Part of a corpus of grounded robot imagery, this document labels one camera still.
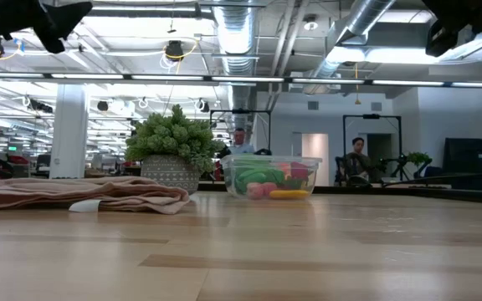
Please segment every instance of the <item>pink cloth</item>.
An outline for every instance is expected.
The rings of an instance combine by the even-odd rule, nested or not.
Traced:
[[[74,203],[102,200],[100,210],[149,211],[175,214],[189,203],[189,194],[181,188],[158,185],[138,176],[97,179],[0,180],[0,209],[19,208],[34,203]]]

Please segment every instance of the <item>silver duct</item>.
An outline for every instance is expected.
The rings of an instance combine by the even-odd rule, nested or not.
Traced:
[[[213,14],[217,20],[218,41],[224,54],[251,54],[253,52],[256,11],[254,8],[215,7]],[[223,59],[224,73],[227,75],[251,76],[254,74],[253,59]],[[229,85],[228,102],[232,109],[249,109],[251,87]],[[234,128],[244,128],[247,115],[233,115]]]
[[[367,41],[367,33],[377,23],[378,19],[392,6],[396,0],[356,0],[351,7],[351,13],[344,19],[334,22],[326,38],[329,53],[319,67],[312,71],[311,78],[328,79],[344,62],[336,62],[331,59],[332,49],[339,43],[346,40],[361,37],[360,40]],[[304,87],[305,94],[315,94],[320,90],[318,84],[308,84]]]

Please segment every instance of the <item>seated man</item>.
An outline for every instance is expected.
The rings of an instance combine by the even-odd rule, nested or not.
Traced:
[[[360,137],[353,139],[352,149],[353,152],[350,152],[345,156],[346,166],[340,164],[340,173],[343,176],[345,175],[345,172],[347,172],[348,176],[363,176],[367,178],[367,168],[371,165],[371,161],[368,156],[362,154],[364,140]]]
[[[233,133],[233,145],[229,147],[232,155],[253,154],[254,147],[244,142],[244,129],[237,128]]]

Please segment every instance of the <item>pillar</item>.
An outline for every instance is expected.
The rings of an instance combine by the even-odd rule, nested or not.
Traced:
[[[59,84],[49,177],[85,175],[89,99],[83,84]]]

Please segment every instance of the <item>potted plant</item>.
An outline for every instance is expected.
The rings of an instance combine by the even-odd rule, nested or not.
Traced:
[[[419,167],[425,163],[425,162],[432,162],[433,159],[431,159],[430,156],[427,155],[427,153],[421,153],[421,152],[409,152],[407,155],[408,161],[410,161],[412,164],[416,166],[416,174],[419,171]]]
[[[189,120],[180,105],[172,107],[172,116],[152,114],[137,123],[136,135],[126,144],[126,159],[142,161],[141,176],[189,194],[198,189],[202,173],[213,171],[212,158],[224,148],[213,140],[207,121]]]

